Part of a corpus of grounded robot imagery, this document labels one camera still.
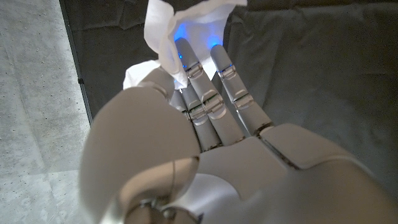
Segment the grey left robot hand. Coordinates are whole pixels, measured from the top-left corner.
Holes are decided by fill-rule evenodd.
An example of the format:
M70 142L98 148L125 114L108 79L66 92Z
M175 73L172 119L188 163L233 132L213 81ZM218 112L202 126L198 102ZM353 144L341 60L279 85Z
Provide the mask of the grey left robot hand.
M352 154L275 126L225 49L211 48L233 116L186 39L188 87L158 67L97 114L82 155L87 223L396 223L397 202Z

